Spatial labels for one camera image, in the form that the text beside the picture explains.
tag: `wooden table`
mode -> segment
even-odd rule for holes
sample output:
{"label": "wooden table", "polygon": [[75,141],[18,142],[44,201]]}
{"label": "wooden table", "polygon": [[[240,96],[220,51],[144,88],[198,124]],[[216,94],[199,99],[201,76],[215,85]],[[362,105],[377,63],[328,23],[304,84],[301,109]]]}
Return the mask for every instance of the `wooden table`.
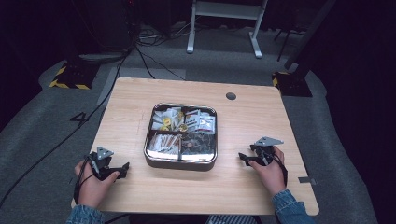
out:
{"label": "wooden table", "polygon": [[[235,100],[226,98],[236,94]],[[218,113],[218,158],[207,172],[150,167],[144,145],[152,108],[158,103],[207,105]],[[117,80],[92,145],[113,150],[110,167],[131,167],[117,180],[100,210],[128,213],[272,215],[267,190],[238,152],[263,136],[283,140],[288,188],[305,202],[309,215],[318,204],[307,176],[280,94],[274,87],[127,78]]]}

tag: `person's left hand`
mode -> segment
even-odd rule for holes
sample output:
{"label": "person's left hand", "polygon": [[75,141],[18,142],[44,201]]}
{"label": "person's left hand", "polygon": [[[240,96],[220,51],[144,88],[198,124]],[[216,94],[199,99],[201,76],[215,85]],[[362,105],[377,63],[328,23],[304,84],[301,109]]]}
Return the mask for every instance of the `person's left hand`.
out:
{"label": "person's left hand", "polygon": [[[75,167],[76,176],[79,175],[83,163],[84,161],[81,161]],[[78,204],[97,208],[119,175],[120,172],[117,171],[112,173],[104,181],[101,181],[93,175],[92,168],[90,164],[87,163],[84,169],[84,175],[80,180],[80,183],[82,183],[82,181],[86,179],[79,190]]]}

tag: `chair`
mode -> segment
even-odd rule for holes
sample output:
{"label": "chair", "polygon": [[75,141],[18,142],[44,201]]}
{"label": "chair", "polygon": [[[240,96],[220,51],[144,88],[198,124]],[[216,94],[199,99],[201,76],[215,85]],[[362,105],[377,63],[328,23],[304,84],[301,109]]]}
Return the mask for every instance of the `chair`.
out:
{"label": "chair", "polygon": [[310,24],[318,14],[318,8],[312,6],[309,1],[299,0],[290,1],[284,0],[277,6],[276,17],[273,19],[273,26],[280,29],[274,41],[281,33],[286,33],[282,48],[278,54],[277,61],[279,62],[283,50],[288,42],[290,34],[303,35],[309,28]]}

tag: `dark background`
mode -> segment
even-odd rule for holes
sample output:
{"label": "dark background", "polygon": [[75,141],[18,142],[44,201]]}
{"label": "dark background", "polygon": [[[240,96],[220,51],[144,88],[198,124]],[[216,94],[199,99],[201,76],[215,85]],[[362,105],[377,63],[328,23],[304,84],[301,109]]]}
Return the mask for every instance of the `dark background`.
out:
{"label": "dark background", "polygon": [[[164,33],[169,34],[173,23],[190,19],[189,1],[128,2],[136,4],[140,18]],[[114,8],[120,13],[109,13],[108,1],[75,3],[81,15],[71,1],[2,1],[0,130],[41,91],[39,76],[66,58],[64,48],[74,48],[78,54],[104,51],[86,26],[96,30],[101,43],[125,47],[125,27],[106,26],[100,20],[106,17],[122,22],[120,3]],[[271,9],[274,4],[271,0],[268,3],[263,30],[276,28],[271,19],[276,13]],[[396,136],[392,106],[395,12],[394,1],[336,1],[296,60],[299,65],[308,64],[326,87],[335,129],[367,185],[379,223],[396,219],[396,152],[391,144]],[[309,59],[312,54],[318,57]]]}

